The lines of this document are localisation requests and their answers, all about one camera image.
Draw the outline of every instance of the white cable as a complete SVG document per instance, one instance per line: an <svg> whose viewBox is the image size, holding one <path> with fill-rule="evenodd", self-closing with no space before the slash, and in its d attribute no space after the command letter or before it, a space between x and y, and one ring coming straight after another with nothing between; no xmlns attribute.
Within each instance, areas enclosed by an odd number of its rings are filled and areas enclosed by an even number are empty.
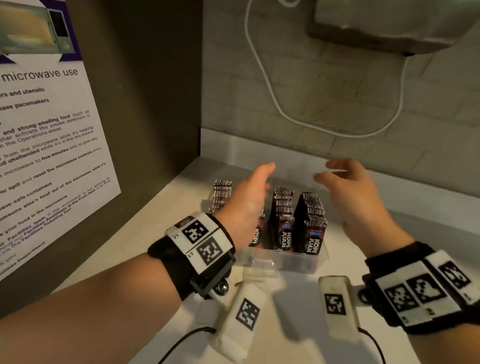
<svg viewBox="0 0 480 364"><path fill-rule="evenodd" d="M286 2L285 0L278 0L278 1L280 2L280 4L282 4L286 7L294 7L294 6L297 6L300 3L301 0L295 0L294 2ZM335 132L335 131L330 130L330 129L322 128L321 126L318 126L318 125L313 125L313 124L310 124L310 123L307 123L307 122L296 120L294 118L289 117L286 113L284 113L281 106L279 105L276 97L275 97L272 85L270 84L270 80L269 80L267 72L265 71L265 68L262 64L262 61L260 60L260 57L258 57L257 51L255 50L255 46L253 45L252 40L250 39L250 33L248 31L248 20L249 20L249 17L250 17L250 9L252 7L252 2L253 2L253 0L249 0L248 5L247 5L247 11L245 13L245 35L247 37L248 44L250 45L250 48L252 49L253 55L255 56L255 59L257 60L257 63L260 67L260 70L262 71L262 73L264 75L265 81L266 81L267 86L268 86L268 91L270 91L270 95L272 96L272 100L275 103L275 106L278 109L278 112L280 112L280 114L285 119L290 120L291 122L294 122L295 124L302 125L302 126L305 126L307 128L310 128L310 129L320 130L324 133L328 133L328 134L332 134L332 135L336 135L336 136L342 136L342 137L345 137L345 138L367 138L369 136L373 136L373 135L376 135L378 133L381 133L382 131L384 131L385 129L390 127L390 125L392 125L395 122L395 120L398 118L398 116L399 116L399 114L400 114L400 112L402 111L402 108L403 108L405 71L407 69L407 64L408 64L409 57L405 57L405 62L403 64L402 72L400 74L400 82L399 82L399 87L398 87L398 105L397 105L397 108L396 108L396 112L387 124L382 126L380 129L375 130L374 132L371 132L371 133L368 133L368 134L339 133L339 132Z"/></svg>

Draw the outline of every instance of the black cable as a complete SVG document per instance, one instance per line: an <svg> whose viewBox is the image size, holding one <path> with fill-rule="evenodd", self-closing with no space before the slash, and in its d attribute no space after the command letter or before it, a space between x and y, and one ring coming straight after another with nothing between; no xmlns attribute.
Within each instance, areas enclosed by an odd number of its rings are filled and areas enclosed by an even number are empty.
<svg viewBox="0 0 480 364"><path fill-rule="evenodd" d="M378 345L377 340L375 340L375 338L367 330L362 329L362 328L357 328L357 329L359 330L359 332L367 335L370 339L372 339L372 341L374 342L375 346L378 349L378 352L380 353L380 357L382 358L382 363L387 364L387 362L385 361L384 353L382 352L382 349L380 349L380 345Z"/></svg>
<svg viewBox="0 0 480 364"><path fill-rule="evenodd" d="M160 361L158 362L158 364L162 364L165 359L168 358L168 356L170 354L172 354L172 351L174 351L176 349L177 346L179 346L185 339L187 339L189 336L193 335L193 334L196 334L197 332L202 332L202 331L205 331L205 332L209 332L211 334L215 334L216 333L216 328L211 328L209 326L205 326L203 328L196 328L195 330L192 330L190 331L188 334L185 334L180 340L178 340L175 345L173 345L170 350L165 354L165 356L160 359Z"/></svg>

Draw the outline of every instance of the power cord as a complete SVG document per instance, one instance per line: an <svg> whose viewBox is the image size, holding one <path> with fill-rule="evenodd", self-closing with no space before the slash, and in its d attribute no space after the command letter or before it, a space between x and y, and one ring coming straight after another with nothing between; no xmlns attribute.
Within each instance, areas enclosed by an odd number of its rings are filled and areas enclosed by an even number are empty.
<svg viewBox="0 0 480 364"><path fill-rule="evenodd" d="M211 328L209 326L205 326L203 328L196 328L195 330L192 330L190 331L188 334L185 334L180 340L178 340L175 345L173 345L170 350L164 355L164 357L162 359L160 359L160 361L158 362L158 364L162 364L170 354L172 354L172 352L177 348L177 346L179 346L182 342L184 342L188 337L192 336L193 334L196 334L197 332L202 332L202 331L205 331L205 332L209 332L211 334L215 334L216 333L216 328Z"/></svg>
<svg viewBox="0 0 480 364"><path fill-rule="evenodd" d="M382 352L382 349L380 349L380 345L378 345L377 340L375 340L375 338L367 330L365 330L363 328L357 328L357 329L359 330L359 332L367 335L370 339L372 339L373 343L375 344L375 346L378 349L378 352L380 353L380 357L382 358L382 363L387 364L387 362L385 361L384 353Z"/></svg>
<svg viewBox="0 0 480 364"><path fill-rule="evenodd" d="M386 364L384 353L382 352L382 349L380 348L380 345L378 345L377 340L375 340L375 338L367 330L362 329L362 328L357 328L357 329L359 330L359 332L367 335L370 339L372 339L372 341L374 342L375 346L378 349L378 352L380 353L380 357L382 358L382 363ZM177 346L179 346L182 342L184 342L188 337L192 336L193 334L196 334L197 332L202 332L202 331L209 332L211 334L215 334L216 333L216 328L211 328L209 326L205 326L203 328L196 328L195 330L192 330L189 333L185 334L180 340L178 340L175 343L175 345L173 345L170 348L170 350L164 355L164 357L162 359L160 359L158 364L163 364L163 362L168 358L168 356L170 354L172 354L172 352L177 348Z"/></svg>
<svg viewBox="0 0 480 364"><path fill-rule="evenodd" d="M282 4L283 6L285 6L287 8L294 8L298 4L300 4L300 2L301 2L301 0L295 0L293 2L288 2L286 0L278 0L278 1L280 2L280 4ZM260 57L258 56L257 51L255 50L255 46L253 45L252 40L250 39L250 33L248 31L248 20L249 20L249 17L250 17L250 10L252 8L252 2L253 2L253 0L249 0L248 5L247 5L247 11L245 13L245 24L244 24L245 25L245 35L247 37L248 44L250 45L250 48L252 49L253 55L255 56L255 59L257 60L257 63L260 67L260 70L262 71L262 73L264 75L265 82L266 82L267 87L268 87L268 91L270 91L270 95L272 96L272 100L275 103L275 106L278 109L278 112L285 119L287 119L287 120L289 120L289 121L291 121L295 124L302 125L302 126L305 126L307 128L310 128L310 129L320 130L324 133L328 133L328 134L335 135L335 136L342 136L342 137L345 137L345 138L367 138L369 136L373 136L373 135L376 135L378 133L381 133L382 131L389 128L395 122L395 120L398 118L398 116L400 115L400 112L403 109L403 98L404 98L404 88L405 88L405 71L407 69L407 64L408 64L409 57L405 57L405 62L403 63L402 72L400 73L400 82L399 82L399 87L398 87L398 104L397 104L396 112L387 124L382 126L380 129L375 130L374 132L367 133L367 134L340 133L340 132L336 132L336 131L331 130L331 129L323 128L323 127L318 126L318 125L313 125L313 124L310 124L310 123L307 123L307 122L304 122L304 121L300 121L300 120L297 120L297 119L294 119L294 118L288 116L282 110L281 106L279 105L279 103L278 103L278 101L275 97L272 85L270 84L270 79L268 78L268 75L265 71L265 67L262 64L262 61L260 60Z"/></svg>

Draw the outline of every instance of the poster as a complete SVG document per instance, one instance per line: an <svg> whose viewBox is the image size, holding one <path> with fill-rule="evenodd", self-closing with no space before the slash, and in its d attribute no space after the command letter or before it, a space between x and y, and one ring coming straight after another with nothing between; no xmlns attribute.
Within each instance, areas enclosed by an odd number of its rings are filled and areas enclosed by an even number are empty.
<svg viewBox="0 0 480 364"><path fill-rule="evenodd" d="M119 193L65 2L0 0L0 280Z"/></svg>

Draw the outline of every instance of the tiled wall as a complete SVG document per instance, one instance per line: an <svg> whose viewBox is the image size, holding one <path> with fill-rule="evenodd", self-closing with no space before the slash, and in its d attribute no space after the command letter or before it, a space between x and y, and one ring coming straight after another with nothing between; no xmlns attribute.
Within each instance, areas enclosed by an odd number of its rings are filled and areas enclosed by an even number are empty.
<svg viewBox="0 0 480 364"><path fill-rule="evenodd" d="M346 139L282 118L243 32L247 0L204 0L202 125L480 196L480 25L456 46L410 59L404 111L389 130ZM312 0L253 0L250 33L284 111L368 133L393 115L403 57L306 36Z"/></svg>

